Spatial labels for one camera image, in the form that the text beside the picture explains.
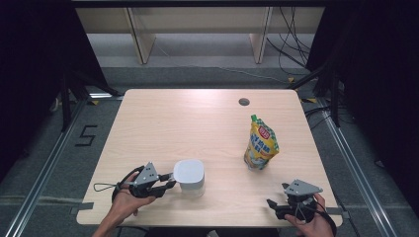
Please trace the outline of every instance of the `white cup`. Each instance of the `white cup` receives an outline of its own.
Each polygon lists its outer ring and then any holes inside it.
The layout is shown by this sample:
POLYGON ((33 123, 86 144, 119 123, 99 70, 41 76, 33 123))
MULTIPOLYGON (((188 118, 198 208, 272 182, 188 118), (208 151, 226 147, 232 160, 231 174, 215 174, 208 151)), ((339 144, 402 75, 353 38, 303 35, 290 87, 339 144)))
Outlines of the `white cup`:
POLYGON ((173 177, 181 186, 182 194, 188 197, 200 197, 205 192, 204 163, 201 160, 181 160, 176 163, 173 177))

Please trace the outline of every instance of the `gray floor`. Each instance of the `gray floor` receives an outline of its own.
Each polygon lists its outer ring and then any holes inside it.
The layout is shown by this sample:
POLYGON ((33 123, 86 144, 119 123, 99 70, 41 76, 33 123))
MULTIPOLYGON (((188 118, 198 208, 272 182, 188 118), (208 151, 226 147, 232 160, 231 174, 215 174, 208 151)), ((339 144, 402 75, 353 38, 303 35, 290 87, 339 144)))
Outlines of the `gray floor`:
MULTIPOLYGON (((285 88, 291 77, 279 68, 278 53, 268 44, 264 62, 255 64, 249 39, 244 35, 158 35, 147 65, 136 63, 130 36, 91 35, 89 38, 109 84, 122 92, 129 88, 285 88)), ((269 38, 280 44, 278 36, 269 38)), ((301 36, 301 40, 310 44, 312 36, 301 36)), ((292 49, 287 51, 298 56, 292 49)), ((306 72, 286 58, 281 58, 281 62, 288 72, 306 72)), ((312 98, 314 83, 298 90, 301 98, 312 98)), ((116 100, 100 101, 97 106, 83 108, 22 236, 89 236, 94 232, 95 226, 77 223, 73 210, 84 197, 120 104, 116 100), (97 126, 89 130, 95 135, 92 146, 76 146, 86 142, 79 136, 89 124, 97 126)), ((302 103, 302 106, 305 111, 318 107, 315 103, 302 103)), ((418 218, 385 169, 374 164, 377 157, 363 133, 345 109, 340 110, 340 119, 341 130, 390 223, 399 236, 417 236, 418 218)), ((312 134, 332 189, 350 211, 361 236, 381 236, 324 115, 317 113, 308 123, 313 127, 312 134)), ((0 234, 6 233, 29 194, 60 135, 61 125, 58 110, 45 120, 28 147, 30 155, 18 160, 1 183, 0 234)), ((294 228, 281 231, 281 236, 293 234, 294 228)), ((142 236, 142 233, 124 229, 121 236, 142 236)), ((338 228, 338 236, 356 236, 348 219, 338 228)))

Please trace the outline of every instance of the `snack bag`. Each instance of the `snack bag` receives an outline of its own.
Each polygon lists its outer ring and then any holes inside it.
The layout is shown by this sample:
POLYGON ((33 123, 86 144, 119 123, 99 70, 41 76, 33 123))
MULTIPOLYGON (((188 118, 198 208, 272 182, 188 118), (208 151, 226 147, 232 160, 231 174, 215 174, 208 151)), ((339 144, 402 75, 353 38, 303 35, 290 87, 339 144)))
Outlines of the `snack bag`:
POLYGON ((280 152, 275 133, 263 121, 252 116, 250 140, 244 152, 244 162, 248 168, 262 170, 280 152))

